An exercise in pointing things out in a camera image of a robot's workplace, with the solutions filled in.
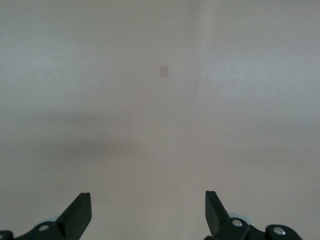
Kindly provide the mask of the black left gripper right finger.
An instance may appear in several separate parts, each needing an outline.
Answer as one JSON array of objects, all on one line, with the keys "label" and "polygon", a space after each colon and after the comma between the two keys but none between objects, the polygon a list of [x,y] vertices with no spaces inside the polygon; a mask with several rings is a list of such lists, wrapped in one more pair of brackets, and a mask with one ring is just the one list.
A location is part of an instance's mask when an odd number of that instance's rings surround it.
[{"label": "black left gripper right finger", "polygon": [[271,224],[265,231],[239,217],[230,217],[215,191],[205,192],[205,218],[211,235],[207,240],[300,240],[292,228]]}]

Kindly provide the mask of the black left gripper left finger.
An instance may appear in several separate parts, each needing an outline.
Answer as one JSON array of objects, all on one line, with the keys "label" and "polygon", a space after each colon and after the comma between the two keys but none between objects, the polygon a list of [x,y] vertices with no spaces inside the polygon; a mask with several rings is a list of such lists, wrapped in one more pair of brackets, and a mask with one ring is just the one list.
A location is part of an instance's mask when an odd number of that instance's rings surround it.
[{"label": "black left gripper left finger", "polygon": [[10,230],[2,230],[2,240],[79,240],[92,219],[91,194],[80,193],[54,221],[39,223],[27,233],[14,237]]}]

